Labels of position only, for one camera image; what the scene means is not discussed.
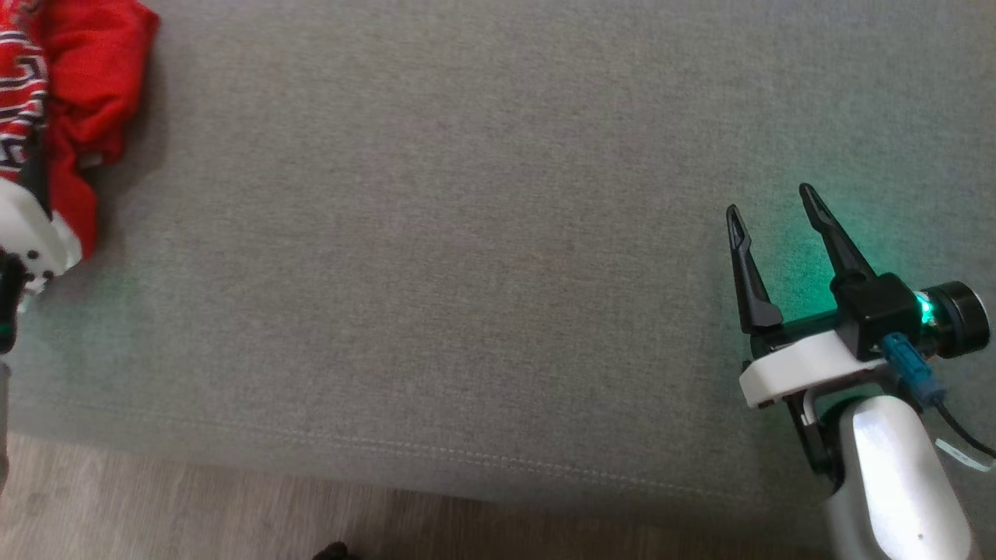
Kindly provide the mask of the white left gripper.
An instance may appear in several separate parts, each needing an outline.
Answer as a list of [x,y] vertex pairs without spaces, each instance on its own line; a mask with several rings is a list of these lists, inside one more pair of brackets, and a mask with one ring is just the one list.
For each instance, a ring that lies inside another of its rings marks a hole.
[[22,187],[1,180],[1,244],[19,255],[34,280],[26,291],[40,295],[50,280],[82,261],[82,245],[59,212],[52,212],[43,139],[25,146]]

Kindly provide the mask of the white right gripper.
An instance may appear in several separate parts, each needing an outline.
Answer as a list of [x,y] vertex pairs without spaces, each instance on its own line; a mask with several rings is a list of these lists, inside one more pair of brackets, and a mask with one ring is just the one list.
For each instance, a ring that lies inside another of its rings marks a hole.
[[[876,273],[811,184],[799,194],[812,229],[824,241],[833,267],[831,291],[875,279]],[[750,334],[752,358],[743,362],[739,386],[748,407],[786,404],[808,466],[817,475],[842,476],[837,419],[858,397],[893,388],[883,359],[856,359],[826,312],[783,324],[752,256],[752,238],[736,205],[726,210],[734,287],[741,330]]]

